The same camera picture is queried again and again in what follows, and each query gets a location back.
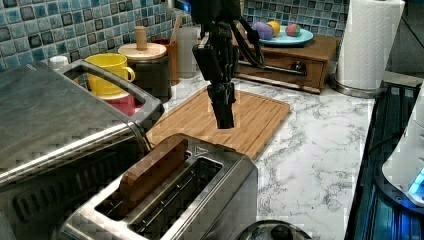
stainless steel toaster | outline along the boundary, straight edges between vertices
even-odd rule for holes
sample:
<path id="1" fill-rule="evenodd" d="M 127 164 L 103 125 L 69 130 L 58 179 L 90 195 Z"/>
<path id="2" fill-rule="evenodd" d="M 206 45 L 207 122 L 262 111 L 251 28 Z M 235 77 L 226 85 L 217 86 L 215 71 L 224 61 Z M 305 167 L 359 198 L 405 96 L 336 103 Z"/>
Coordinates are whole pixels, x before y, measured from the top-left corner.
<path id="1" fill-rule="evenodd" d="M 117 211 L 120 200 L 113 196 L 119 194 L 121 176 L 69 217 L 60 239 L 226 240 L 255 222 L 253 162 L 231 149 L 179 136 L 188 140 L 186 161 L 134 210 Z"/>
<path id="2" fill-rule="evenodd" d="M 160 101 L 83 60 L 59 73 L 34 63 L 0 74 L 0 239 L 46 240 L 75 209 L 148 151 Z M 75 84 L 91 73 L 143 107 L 128 117 Z"/>

purple egg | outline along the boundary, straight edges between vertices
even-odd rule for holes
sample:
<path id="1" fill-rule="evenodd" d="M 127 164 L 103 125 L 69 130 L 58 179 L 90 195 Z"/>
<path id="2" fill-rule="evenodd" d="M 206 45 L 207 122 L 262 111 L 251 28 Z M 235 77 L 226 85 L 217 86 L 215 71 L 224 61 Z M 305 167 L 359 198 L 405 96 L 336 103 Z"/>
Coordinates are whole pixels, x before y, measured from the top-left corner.
<path id="1" fill-rule="evenodd" d="M 257 22 L 252 28 L 258 31 L 260 39 L 271 40 L 274 37 L 274 29 L 269 24 Z"/>

kitchen counter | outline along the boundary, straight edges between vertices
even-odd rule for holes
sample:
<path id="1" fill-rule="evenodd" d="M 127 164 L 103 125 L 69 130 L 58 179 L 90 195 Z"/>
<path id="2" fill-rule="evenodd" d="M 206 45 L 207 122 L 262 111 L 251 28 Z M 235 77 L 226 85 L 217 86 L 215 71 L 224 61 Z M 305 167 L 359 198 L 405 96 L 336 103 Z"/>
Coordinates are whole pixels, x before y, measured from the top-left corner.
<path id="1" fill-rule="evenodd" d="M 290 222 L 313 239 L 344 238 L 374 100 L 326 87 L 313 95 L 234 80 L 237 90 L 291 105 L 291 113 L 257 159 L 258 220 Z M 172 87 L 173 109 L 208 85 L 200 74 Z"/>

paper towel holder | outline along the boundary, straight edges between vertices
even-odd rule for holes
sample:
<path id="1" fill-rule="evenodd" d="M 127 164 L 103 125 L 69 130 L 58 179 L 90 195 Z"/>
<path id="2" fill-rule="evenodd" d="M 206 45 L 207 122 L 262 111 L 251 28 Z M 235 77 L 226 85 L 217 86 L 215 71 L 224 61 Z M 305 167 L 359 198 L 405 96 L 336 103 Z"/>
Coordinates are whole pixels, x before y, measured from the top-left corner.
<path id="1" fill-rule="evenodd" d="M 344 95 L 357 98 L 374 99 L 381 97 L 387 90 L 387 86 L 384 80 L 381 81 L 380 87 L 377 89 L 358 89 L 348 87 L 337 82 L 336 75 L 336 72 L 329 75 L 328 86 L 330 86 L 334 91 Z"/>

cutting board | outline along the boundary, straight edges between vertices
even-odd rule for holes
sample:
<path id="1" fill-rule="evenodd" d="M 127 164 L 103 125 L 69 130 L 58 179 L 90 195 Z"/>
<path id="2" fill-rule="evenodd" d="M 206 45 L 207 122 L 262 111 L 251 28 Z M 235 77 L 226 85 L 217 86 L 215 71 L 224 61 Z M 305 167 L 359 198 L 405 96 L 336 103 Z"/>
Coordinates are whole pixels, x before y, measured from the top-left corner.
<path id="1" fill-rule="evenodd" d="M 290 105 L 244 91 L 236 91 L 235 127 L 218 129 L 206 88 L 165 114 L 147 133 L 156 145 L 176 133 L 184 133 L 246 154 L 253 161 L 265 148 L 290 111 Z"/>

